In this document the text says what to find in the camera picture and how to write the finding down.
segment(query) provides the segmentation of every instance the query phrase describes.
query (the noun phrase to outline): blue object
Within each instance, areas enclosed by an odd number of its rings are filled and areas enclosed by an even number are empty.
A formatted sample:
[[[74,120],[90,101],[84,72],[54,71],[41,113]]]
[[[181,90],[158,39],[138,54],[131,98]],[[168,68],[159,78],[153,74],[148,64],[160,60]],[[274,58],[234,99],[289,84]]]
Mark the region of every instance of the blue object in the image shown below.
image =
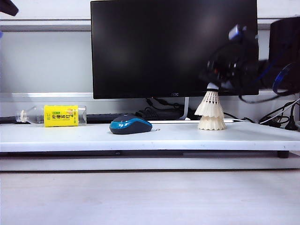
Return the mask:
[[[116,135],[128,135],[149,132],[152,129],[152,124],[137,116],[123,115],[115,118],[109,129]]]
[[[280,95],[280,94],[285,94],[285,93],[290,94],[289,92],[281,92],[281,93],[279,93],[279,92],[278,92],[278,88],[279,88],[279,85],[281,84],[281,82],[283,81],[285,75],[287,75],[287,74],[290,72],[291,68],[292,68],[294,65],[295,65],[294,62],[290,63],[289,65],[287,65],[286,67],[284,67],[283,70],[281,70],[280,73],[277,75],[277,77],[276,77],[276,79],[275,79],[275,81],[274,81],[274,83],[273,83],[273,88],[272,88],[273,91],[274,91],[276,94],[278,94],[278,95]]]

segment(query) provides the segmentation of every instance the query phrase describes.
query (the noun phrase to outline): shelf leg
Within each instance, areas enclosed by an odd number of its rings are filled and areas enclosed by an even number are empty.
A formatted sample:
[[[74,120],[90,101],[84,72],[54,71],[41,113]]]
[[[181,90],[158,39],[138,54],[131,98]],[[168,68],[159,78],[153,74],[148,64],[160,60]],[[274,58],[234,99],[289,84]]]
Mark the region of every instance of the shelf leg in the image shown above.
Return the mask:
[[[289,158],[289,151],[277,151],[278,158]]]

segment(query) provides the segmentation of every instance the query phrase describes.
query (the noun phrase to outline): plastic water bottle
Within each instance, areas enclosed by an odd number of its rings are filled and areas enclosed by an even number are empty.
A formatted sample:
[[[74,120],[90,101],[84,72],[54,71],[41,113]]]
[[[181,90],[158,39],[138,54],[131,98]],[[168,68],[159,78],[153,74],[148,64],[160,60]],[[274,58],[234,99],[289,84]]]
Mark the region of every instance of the plastic water bottle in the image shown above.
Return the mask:
[[[79,105],[41,105],[21,110],[17,122],[44,124],[45,127],[68,127],[86,124],[86,107]]]

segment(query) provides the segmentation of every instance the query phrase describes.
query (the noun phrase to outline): black object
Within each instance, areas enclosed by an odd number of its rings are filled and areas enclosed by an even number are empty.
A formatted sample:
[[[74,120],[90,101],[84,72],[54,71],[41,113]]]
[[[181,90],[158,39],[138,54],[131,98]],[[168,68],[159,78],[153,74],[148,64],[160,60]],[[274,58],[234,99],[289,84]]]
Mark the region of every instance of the black object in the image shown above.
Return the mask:
[[[236,24],[257,34],[256,0],[92,1],[94,98],[204,96],[208,82],[199,72]],[[258,61],[258,46],[245,50]]]
[[[295,125],[295,119],[293,115],[290,115],[289,123],[285,127],[286,130],[298,130],[298,127]]]
[[[300,60],[300,17],[273,22],[270,27],[269,61],[274,67],[284,67]]]
[[[273,118],[271,120],[269,120],[268,122],[266,122],[266,125],[269,125],[270,127],[274,127],[274,128],[280,128],[281,127],[281,123],[279,123],[280,118]]]
[[[274,111],[268,113],[267,115],[263,116],[263,117],[259,120],[259,123],[264,122],[264,121],[270,119],[270,118],[271,118],[270,116],[271,116],[272,114],[274,114],[274,113],[276,113],[276,112],[278,112],[278,111],[280,111],[280,110],[284,110],[286,107],[288,107],[288,106],[291,105],[291,104],[293,104],[293,102],[288,102],[288,103],[286,103],[284,106],[282,106],[282,107],[280,107],[280,108],[278,108],[278,109],[276,109],[276,110],[274,110]]]
[[[0,0],[0,12],[15,16],[19,9],[10,0]]]
[[[104,114],[88,114],[86,116],[87,123],[110,123],[115,118],[123,115],[130,115],[130,113],[104,113]]]
[[[109,129],[116,135],[128,135],[149,132],[152,129],[152,124],[137,116],[123,115],[114,119]]]
[[[145,110],[137,111],[135,115],[145,120],[177,120],[183,115],[183,111],[176,109],[153,110],[146,108]]]
[[[278,158],[289,158],[289,151],[277,151]]]
[[[17,122],[15,116],[0,117],[0,124],[30,124],[29,122]]]
[[[229,32],[229,40],[209,57],[207,68],[199,78],[238,95],[251,90],[257,90],[258,94],[258,85],[253,82],[257,78],[258,60],[249,57],[250,49],[257,48],[257,33],[237,24]]]

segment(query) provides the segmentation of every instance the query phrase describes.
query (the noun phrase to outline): desk surface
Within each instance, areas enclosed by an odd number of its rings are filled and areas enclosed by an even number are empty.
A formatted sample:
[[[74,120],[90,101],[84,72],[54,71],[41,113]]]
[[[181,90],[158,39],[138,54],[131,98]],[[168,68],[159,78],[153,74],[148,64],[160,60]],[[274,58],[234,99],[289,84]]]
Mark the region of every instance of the desk surface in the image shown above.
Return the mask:
[[[300,170],[9,173],[5,225],[298,225]]]
[[[79,150],[300,150],[300,132],[247,122],[226,130],[197,124],[154,124],[147,133],[114,135],[109,124],[81,127],[0,125],[1,152]]]

